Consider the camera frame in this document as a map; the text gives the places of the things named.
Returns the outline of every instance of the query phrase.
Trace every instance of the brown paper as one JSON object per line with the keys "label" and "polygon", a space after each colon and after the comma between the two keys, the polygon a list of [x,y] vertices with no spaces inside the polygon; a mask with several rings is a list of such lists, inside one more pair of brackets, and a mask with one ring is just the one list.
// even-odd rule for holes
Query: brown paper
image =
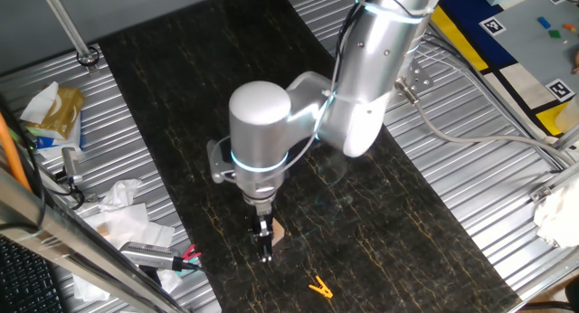
{"label": "brown paper", "polygon": [[26,128],[37,137],[65,140],[74,121],[81,115],[84,95],[78,88],[59,86],[56,99],[41,124],[26,123]]}

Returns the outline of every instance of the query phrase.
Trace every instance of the yellow clothespin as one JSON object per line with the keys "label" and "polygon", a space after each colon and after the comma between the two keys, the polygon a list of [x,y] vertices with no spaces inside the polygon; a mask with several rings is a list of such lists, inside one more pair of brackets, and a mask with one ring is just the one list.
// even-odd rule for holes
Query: yellow clothespin
{"label": "yellow clothespin", "polygon": [[332,297],[334,297],[334,294],[332,294],[332,291],[326,286],[324,281],[322,281],[318,276],[316,276],[316,279],[318,280],[321,287],[318,288],[318,287],[312,286],[312,285],[308,285],[308,286],[311,289],[317,291],[318,293],[324,295],[324,297],[327,299],[331,299]]}

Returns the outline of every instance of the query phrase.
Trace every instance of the metal grating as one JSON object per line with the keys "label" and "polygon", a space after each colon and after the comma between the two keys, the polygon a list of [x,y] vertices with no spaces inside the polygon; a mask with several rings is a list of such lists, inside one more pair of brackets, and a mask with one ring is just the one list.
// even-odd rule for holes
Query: metal grating
{"label": "metal grating", "polygon": [[[333,53],[337,31],[354,0],[289,0],[309,29]],[[422,46],[438,59],[446,54]],[[420,64],[434,85],[421,95],[432,122],[453,136],[521,135],[493,95],[459,72],[426,57]],[[511,142],[449,143],[432,135],[416,110],[393,97],[384,124],[498,274],[523,300],[579,266],[579,250],[553,249],[536,236],[528,194],[553,175],[532,147]]]}
{"label": "metal grating", "polygon": [[[96,193],[102,199],[116,181],[140,178],[143,184],[135,196],[135,204],[147,205],[151,222],[175,227],[171,246],[183,252],[191,243],[181,220],[105,58],[100,59],[99,67],[98,74],[89,75],[76,62],[76,53],[70,53],[0,78],[0,92],[15,115],[20,116],[30,98],[46,83],[57,81],[62,85],[79,88],[86,97],[81,114],[85,144],[80,165],[84,180],[79,188]],[[60,158],[43,160],[38,157],[38,160],[52,172],[62,169]],[[78,213],[86,217],[98,211],[96,205],[93,205]],[[87,303],[75,299],[71,274],[63,268],[58,268],[56,272],[71,312],[131,310],[127,303],[114,296],[108,301]],[[188,272],[181,277],[183,284],[171,294],[183,307],[193,308],[195,312],[221,311],[204,273]]]}

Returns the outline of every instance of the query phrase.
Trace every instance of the red clip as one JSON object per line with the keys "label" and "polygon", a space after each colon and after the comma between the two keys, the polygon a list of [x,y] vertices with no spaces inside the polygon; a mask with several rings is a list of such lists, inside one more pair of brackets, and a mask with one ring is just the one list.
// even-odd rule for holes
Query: red clip
{"label": "red clip", "polygon": [[193,258],[200,256],[200,255],[201,255],[201,252],[198,252],[198,253],[195,252],[195,244],[191,244],[191,246],[189,246],[187,251],[185,251],[185,253],[183,254],[182,258],[185,261],[189,261]]}

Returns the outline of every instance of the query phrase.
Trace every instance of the orange rod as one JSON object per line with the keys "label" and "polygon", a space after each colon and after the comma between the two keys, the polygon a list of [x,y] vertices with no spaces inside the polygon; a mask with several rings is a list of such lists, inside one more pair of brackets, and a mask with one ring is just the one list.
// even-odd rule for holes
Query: orange rod
{"label": "orange rod", "polygon": [[33,190],[28,184],[28,179],[26,178],[22,162],[20,161],[20,156],[18,156],[18,150],[16,150],[16,145],[14,144],[14,140],[12,140],[10,130],[6,125],[6,121],[2,114],[0,114],[0,141],[2,141],[2,145],[4,146],[4,152],[8,158],[10,169],[12,169],[12,175],[21,185],[28,189],[28,191],[32,192]]}

